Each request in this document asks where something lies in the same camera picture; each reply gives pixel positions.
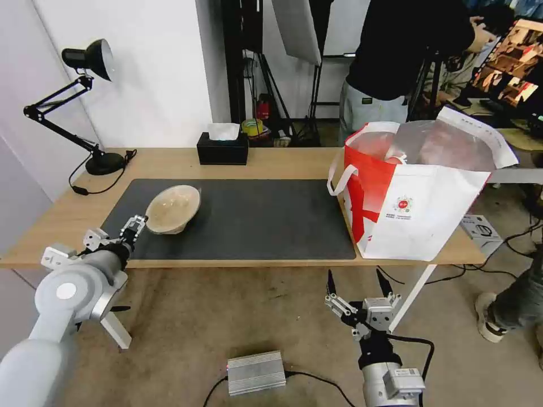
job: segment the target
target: sneaker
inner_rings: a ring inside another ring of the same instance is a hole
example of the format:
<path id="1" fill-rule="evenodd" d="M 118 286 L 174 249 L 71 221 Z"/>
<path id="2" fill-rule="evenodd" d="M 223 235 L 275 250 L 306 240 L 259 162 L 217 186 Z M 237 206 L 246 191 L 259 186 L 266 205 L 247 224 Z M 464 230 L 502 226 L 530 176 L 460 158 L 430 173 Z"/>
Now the sneaker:
<path id="1" fill-rule="evenodd" d="M 488 307 L 495 300 L 496 294 L 483 293 L 475 301 L 475 310 L 477 311 L 477 329 L 479 333 L 487 341 L 498 343 L 507 333 L 507 330 L 488 320 Z"/>
<path id="2" fill-rule="evenodd" d="M 543 324 L 537 327 L 536 334 L 537 334 L 537 341 L 539 342 L 539 346 L 541 348 L 541 354 L 539 357 L 539 367 L 541 368 L 541 370 L 543 370 Z"/>

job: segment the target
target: shopping bag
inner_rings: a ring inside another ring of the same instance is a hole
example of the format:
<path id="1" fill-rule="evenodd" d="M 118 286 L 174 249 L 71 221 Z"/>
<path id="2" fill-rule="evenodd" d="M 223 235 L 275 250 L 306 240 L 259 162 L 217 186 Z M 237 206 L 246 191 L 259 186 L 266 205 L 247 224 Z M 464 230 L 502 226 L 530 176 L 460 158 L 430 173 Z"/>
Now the shopping bag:
<path id="1" fill-rule="evenodd" d="M 363 257 L 431 261 L 492 171 L 517 163 L 498 131 L 444 108 L 432 122 L 367 123 L 338 151 L 328 191 L 343 192 Z"/>

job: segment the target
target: bag logo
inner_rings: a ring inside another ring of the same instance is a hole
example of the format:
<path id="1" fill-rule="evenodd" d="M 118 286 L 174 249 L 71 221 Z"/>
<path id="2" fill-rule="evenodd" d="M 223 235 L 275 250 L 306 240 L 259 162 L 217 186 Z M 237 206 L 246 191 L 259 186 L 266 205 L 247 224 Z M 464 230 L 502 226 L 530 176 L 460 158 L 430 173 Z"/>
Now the bag logo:
<path id="1" fill-rule="evenodd" d="M 413 208 L 413 200 L 406 196 L 399 197 L 394 204 L 394 210 L 400 213 L 409 213 Z"/>

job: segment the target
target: gray floor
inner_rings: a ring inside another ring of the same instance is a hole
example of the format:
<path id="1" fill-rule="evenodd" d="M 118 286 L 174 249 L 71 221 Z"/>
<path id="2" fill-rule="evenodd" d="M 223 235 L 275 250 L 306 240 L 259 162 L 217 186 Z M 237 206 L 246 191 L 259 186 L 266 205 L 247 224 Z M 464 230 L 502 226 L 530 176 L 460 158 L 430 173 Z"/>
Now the gray floor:
<path id="1" fill-rule="evenodd" d="M 488 217 L 502 236 L 525 229 L 528 215 L 517 187 L 487 187 L 473 213 Z M 533 248 L 529 236 L 515 242 Z M 507 248 L 489 270 L 516 274 L 527 259 Z M 386 268 L 398 279 L 409 270 Z M 435 278 L 457 273 L 439 267 Z M 373 269 L 334 269 L 338 292 L 349 300 L 379 295 Z M 425 405 L 540 406 L 543 371 L 532 330 L 513 332 L 491 344 L 477 332 L 473 301 L 481 291 L 506 288 L 511 278 L 471 271 L 461 279 L 426 287 L 398 327 L 400 335 L 431 339 L 436 355 Z M 200 406 L 225 375 L 230 357 L 280 349 L 287 368 L 339 383 L 363 406 L 359 349 L 349 329 L 324 305 L 326 269 L 144 270 L 130 273 L 119 317 L 133 334 L 120 353 L 101 327 L 87 323 L 78 336 L 80 358 L 65 406 Z M 422 367 L 426 347 L 396 345 L 407 366 Z M 286 388 L 229 398 L 226 384 L 209 406 L 346 406 L 338 392 L 309 378 Z"/>

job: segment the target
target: jeans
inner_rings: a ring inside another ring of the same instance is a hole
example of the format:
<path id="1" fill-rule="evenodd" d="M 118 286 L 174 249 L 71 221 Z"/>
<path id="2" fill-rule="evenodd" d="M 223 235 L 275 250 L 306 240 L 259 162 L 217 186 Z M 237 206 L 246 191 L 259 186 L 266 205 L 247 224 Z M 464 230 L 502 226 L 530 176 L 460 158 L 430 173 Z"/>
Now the jeans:
<path id="1" fill-rule="evenodd" d="M 532 266 L 489 306 L 490 319 L 507 330 L 543 322 L 543 250 Z"/>
<path id="2" fill-rule="evenodd" d="M 339 98 L 339 146 L 351 134 L 357 132 L 369 122 L 404 123 L 407 119 L 407 105 L 404 96 L 391 101 L 372 98 L 343 82 Z"/>

